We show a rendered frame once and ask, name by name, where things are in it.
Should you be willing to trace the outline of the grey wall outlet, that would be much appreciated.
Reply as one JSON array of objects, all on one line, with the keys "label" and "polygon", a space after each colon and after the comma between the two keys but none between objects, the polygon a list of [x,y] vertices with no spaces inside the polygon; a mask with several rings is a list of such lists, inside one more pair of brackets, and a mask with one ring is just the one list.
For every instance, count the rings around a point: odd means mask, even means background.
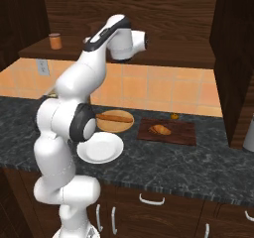
[{"label": "grey wall outlet", "polygon": [[49,76],[50,70],[46,59],[36,59],[39,75]]}]

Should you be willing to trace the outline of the white plate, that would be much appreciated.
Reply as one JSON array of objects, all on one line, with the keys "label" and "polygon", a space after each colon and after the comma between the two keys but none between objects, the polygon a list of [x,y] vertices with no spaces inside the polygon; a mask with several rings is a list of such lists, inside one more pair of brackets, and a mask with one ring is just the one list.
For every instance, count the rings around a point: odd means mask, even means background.
[{"label": "white plate", "polygon": [[96,132],[84,143],[77,145],[78,156],[90,164],[106,164],[116,160],[123,152],[122,139],[113,133]]}]

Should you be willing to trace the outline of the dark wooden cutting board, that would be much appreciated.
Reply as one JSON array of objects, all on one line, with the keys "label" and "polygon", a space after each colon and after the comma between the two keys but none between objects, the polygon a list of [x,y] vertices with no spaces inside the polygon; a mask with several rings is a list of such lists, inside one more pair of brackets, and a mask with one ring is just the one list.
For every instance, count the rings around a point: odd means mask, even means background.
[{"label": "dark wooden cutting board", "polygon": [[[149,131],[149,128],[157,124],[161,124],[167,127],[171,130],[172,134],[169,136],[163,136],[151,133]],[[137,138],[139,140],[163,142],[177,145],[196,145],[194,124],[192,122],[185,122],[173,119],[142,118]]]}]

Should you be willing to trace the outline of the brown baguette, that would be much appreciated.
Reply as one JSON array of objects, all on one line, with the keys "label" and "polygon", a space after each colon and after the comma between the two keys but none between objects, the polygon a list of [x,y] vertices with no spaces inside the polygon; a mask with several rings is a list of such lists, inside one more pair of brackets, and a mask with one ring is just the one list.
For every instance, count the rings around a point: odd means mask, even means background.
[{"label": "brown baguette", "polygon": [[116,115],[96,114],[96,118],[114,122],[132,123],[133,119],[128,117],[121,117]]}]

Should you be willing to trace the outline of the dark wooden drawer front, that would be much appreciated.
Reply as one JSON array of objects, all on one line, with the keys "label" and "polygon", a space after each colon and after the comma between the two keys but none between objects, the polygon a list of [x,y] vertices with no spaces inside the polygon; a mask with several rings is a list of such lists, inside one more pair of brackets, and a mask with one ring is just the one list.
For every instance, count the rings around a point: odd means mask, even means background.
[{"label": "dark wooden drawer front", "polygon": [[[170,212],[181,215],[199,217],[203,206],[203,201],[201,199],[187,198],[177,195],[164,194],[160,192],[146,191],[137,188],[107,184],[104,187],[104,189],[107,197],[112,202],[125,203],[127,205],[134,204],[139,207],[161,209],[162,211],[168,210]],[[165,203],[161,206],[148,205],[142,203],[139,200],[140,193],[142,193],[143,198],[153,201],[161,201],[164,197]]]},{"label": "dark wooden drawer front", "polygon": [[237,224],[247,225],[254,224],[245,216],[245,210],[251,217],[254,217],[254,208],[247,208],[244,206],[226,204],[221,202],[206,201],[203,205],[203,218],[220,220],[225,222],[234,222]]}]

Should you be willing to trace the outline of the dark wooden wall cabinet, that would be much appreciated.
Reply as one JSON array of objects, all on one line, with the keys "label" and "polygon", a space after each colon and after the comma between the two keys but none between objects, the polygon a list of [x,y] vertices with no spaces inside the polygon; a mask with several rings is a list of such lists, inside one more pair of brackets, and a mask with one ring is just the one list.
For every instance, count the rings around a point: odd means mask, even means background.
[{"label": "dark wooden wall cabinet", "polygon": [[50,30],[62,35],[53,51],[47,38],[19,51],[22,58],[76,60],[82,40],[114,14],[148,35],[148,49],[133,64],[212,68],[209,37],[216,0],[45,0]]}]

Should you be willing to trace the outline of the pale grey appliance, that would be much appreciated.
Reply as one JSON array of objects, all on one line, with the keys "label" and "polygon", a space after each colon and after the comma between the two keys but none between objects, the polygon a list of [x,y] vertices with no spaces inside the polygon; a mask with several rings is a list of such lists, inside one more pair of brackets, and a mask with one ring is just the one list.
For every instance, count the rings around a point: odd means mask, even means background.
[{"label": "pale grey appliance", "polygon": [[251,119],[244,143],[243,148],[246,151],[254,153],[254,115]]}]

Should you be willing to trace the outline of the orange jam jar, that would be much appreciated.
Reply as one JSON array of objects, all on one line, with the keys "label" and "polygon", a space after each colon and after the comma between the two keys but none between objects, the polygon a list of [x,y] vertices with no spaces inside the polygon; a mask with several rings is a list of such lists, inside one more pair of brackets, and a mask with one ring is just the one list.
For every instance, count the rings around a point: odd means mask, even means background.
[{"label": "orange jam jar", "polygon": [[60,50],[63,47],[61,35],[59,33],[51,33],[49,34],[49,38],[53,50]]}]

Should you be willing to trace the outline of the golden croissant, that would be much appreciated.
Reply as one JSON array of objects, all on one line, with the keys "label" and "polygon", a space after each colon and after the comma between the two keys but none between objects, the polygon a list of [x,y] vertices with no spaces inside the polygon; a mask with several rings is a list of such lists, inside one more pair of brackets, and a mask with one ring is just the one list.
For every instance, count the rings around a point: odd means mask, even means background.
[{"label": "golden croissant", "polygon": [[172,134],[171,130],[165,127],[164,125],[157,124],[149,128],[149,131],[154,134],[169,136]]}]

